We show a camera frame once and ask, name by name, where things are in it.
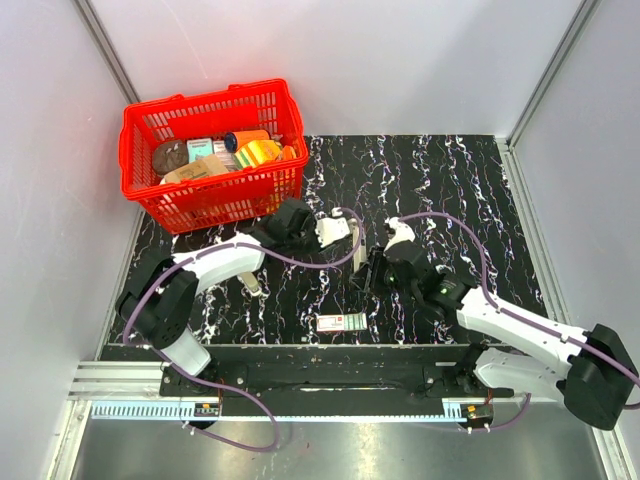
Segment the white staple box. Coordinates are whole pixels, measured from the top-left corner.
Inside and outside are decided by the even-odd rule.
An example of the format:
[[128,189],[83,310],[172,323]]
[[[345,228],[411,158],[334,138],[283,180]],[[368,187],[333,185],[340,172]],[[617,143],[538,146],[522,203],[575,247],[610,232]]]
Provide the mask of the white staple box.
[[368,329],[364,312],[337,315],[320,315],[316,320],[318,333],[357,332]]

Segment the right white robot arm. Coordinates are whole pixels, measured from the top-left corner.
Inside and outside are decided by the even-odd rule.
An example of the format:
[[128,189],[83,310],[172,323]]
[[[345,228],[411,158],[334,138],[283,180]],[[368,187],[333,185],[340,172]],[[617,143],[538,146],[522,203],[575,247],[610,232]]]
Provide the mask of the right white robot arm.
[[372,248],[350,281],[362,292],[409,297],[439,319],[453,317],[460,327],[515,348],[513,354],[474,348],[470,362],[454,373],[465,395],[487,387],[528,393],[559,402],[587,425],[610,431],[638,377],[613,329],[556,323],[487,295],[471,279],[438,271],[409,240]]

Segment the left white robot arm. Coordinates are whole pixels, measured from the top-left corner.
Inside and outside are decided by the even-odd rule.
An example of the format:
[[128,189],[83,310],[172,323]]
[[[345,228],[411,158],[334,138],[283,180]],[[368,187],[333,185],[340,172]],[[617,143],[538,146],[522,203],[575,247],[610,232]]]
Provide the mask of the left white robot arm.
[[208,394],[217,373],[211,355],[188,327],[196,297],[256,272],[267,256],[281,260],[322,251],[332,243],[330,223],[329,218],[316,218],[304,201],[290,198],[275,213],[216,245],[169,256],[149,253],[115,302],[117,315],[125,321],[123,338],[136,332],[183,371],[187,389]]

